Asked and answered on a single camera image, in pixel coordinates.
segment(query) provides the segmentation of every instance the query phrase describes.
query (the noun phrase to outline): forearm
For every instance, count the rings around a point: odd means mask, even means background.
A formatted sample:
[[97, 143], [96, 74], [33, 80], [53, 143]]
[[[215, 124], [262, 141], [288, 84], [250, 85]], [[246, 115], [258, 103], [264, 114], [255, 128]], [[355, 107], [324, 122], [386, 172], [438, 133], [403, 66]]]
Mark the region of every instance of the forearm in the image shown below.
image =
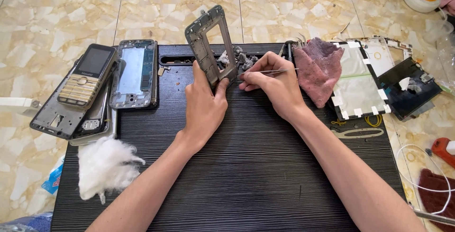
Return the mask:
[[149, 168], [131, 183], [87, 232], [142, 232], [150, 225], [169, 189], [194, 154], [182, 133]]
[[424, 232], [405, 201], [313, 113], [291, 121], [362, 232]]

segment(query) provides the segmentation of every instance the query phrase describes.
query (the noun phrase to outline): black work mat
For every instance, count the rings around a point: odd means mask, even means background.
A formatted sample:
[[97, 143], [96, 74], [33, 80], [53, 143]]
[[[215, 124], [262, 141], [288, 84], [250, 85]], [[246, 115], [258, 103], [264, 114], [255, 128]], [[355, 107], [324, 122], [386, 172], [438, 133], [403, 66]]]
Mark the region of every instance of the black work mat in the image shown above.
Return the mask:
[[[281, 45], [242, 47], [278, 53]], [[180, 55], [188, 51], [191, 55], [187, 46], [159, 46], [159, 53], [175, 53], [176, 48]], [[146, 161], [141, 172], [185, 126], [185, 86], [190, 83], [191, 66], [172, 66], [159, 78], [155, 109], [120, 112], [118, 138], [137, 147], [137, 155]], [[227, 90], [229, 107], [219, 129], [187, 163], [148, 231], [359, 231], [293, 127], [276, 114], [262, 90], [247, 93], [238, 89], [239, 83]], [[330, 122], [337, 118], [333, 110], [317, 109], [303, 96], [333, 130], [370, 128], [363, 119], [333, 125]], [[382, 136], [342, 141], [405, 199], [384, 123], [379, 128]], [[51, 225], [54, 232], [84, 231], [118, 196], [115, 192], [106, 196], [104, 205], [98, 195], [82, 200], [78, 169], [77, 147], [68, 147]]]

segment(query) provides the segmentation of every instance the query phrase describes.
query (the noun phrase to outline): hand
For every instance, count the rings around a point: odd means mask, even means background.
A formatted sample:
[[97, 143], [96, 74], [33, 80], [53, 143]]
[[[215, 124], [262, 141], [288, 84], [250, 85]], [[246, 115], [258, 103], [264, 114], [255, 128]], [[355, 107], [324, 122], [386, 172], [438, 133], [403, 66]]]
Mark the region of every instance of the hand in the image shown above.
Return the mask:
[[185, 88], [187, 96], [187, 124], [181, 134], [187, 143], [198, 152], [218, 129], [228, 108], [226, 88], [229, 79], [222, 79], [212, 94], [205, 73], [193, 62], [194, 83]]
[[[289, 70], [270, 76], [258, 72], [278, 69]], [[241, 90], [263, 89], [278, 115], [288, 122], [300, 111], [311, 112], [302, 98], [293, 63], [271, 51], [241, 75], [240, 79], [245, 80], [239, 85]]]

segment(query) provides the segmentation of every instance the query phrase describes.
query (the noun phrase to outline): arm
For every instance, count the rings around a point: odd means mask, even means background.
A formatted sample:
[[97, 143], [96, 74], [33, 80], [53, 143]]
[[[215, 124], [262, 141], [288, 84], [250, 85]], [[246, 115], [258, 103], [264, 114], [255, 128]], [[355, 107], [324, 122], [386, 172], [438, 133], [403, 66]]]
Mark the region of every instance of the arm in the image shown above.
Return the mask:
[[268, 52], [245, 73], [245, 81], [239, 87], [265, 91], [276, 112], [293, 125], [315, 155], [362, 232], [426, 231], [406, 202], [305, 105], [294, 70], [274, 78], [257, 72], [293, 68], [291, 62]]
[[218, 84], [212, 95], [205, 73], [193, 63], [194, 83], [185, 88], [187, 124], [174, 142], [150, 167], [131, 183], [86, 232], [145, 231], [178, 175], [190, 158], [212, 136], [228, 108], [226, 87], [229, 80]]

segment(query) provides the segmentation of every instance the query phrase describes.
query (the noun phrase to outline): left hand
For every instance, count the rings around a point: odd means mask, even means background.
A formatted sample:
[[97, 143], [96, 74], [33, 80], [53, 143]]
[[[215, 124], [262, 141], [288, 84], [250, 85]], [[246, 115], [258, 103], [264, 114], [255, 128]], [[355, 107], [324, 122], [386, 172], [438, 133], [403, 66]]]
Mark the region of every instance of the left hand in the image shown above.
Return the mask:
[[193, 62], [194, 83], [185, 88], [187, 96], [187, 124], [180, 132], [185, 136], [188, 147], [201, 150], [208, 139], [218, 129], [228, 108], [226, 88], [229, 79], [222, 79], [212, 94], [204, 71]]

